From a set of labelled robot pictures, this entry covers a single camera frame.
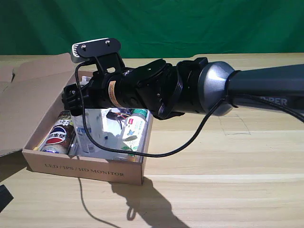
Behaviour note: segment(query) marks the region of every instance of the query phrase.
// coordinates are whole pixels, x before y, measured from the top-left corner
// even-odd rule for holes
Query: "box flap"
[[[0,96],[0,156],[25,147],[41,120],[71,80],[74,70],[70,67],[69,54],[59,55],[60,63],[55,59],[56,57],[50,57],[43,61],[23,64],[14,82]],[[49,62],[53,63],[52,67],[55,69],[45,65]]]
[[[14,82],[60,74],[73,69],[74,65],[69,53],[45,57],[20,65],[16,71]]]
[[[13,66],[2,66],[0,67],[0,82],[11,83],[13,79]]]
[[[9,86],[13,79],[13,66],[0,68],[0,94]]]

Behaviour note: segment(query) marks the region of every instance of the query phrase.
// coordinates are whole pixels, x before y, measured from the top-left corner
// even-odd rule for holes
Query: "open cardboard box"
[[[6,71],[0,69],[0,75]],[[79,71],[79,77],[92,77],[92,73]],[[34,172],[141,185],[145,157],[139,162],[124,162],[33,150],[64,110],[64,87],[74,82],[69,53],[22,64],[14,81],[0,95],[0,156],[22,150]],[[144,135],[143,152],[148,150],[151,126],[152,117]]]

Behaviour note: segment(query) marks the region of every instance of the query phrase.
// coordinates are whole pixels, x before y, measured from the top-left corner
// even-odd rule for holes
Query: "wood grain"
[[[304,62],[302,53],[206,56],[237,69]],[[0,66],[39,57],[0,56]],[[131,67],[149,61],[125,60]],[[182,145],[202,117],[155,120],[149,152]],[[180,153],[148,158],[140,187],[33,173],[16,153],[0,158],[1,184],[15,198],[0,227],[303,228],[303,134],[303,124],[286,114],[234,109],[211,117]]]

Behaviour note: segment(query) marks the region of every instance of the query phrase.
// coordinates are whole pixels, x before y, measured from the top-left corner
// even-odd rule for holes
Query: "green backdrop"
[[[128,57],[304,52],[304,0],[0,0],[0,55],[113,37]]]

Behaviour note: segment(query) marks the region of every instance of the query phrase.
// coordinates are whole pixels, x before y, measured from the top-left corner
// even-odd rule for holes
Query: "orange label on robot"
[[[116,81],[111,81],[109,84],[109,88],[108,88],[108,93],[109,93],[109,97],[111,102],[117,107],[117,108],[123,108],[117,101],[116,97],[115,97],[115,84]]]

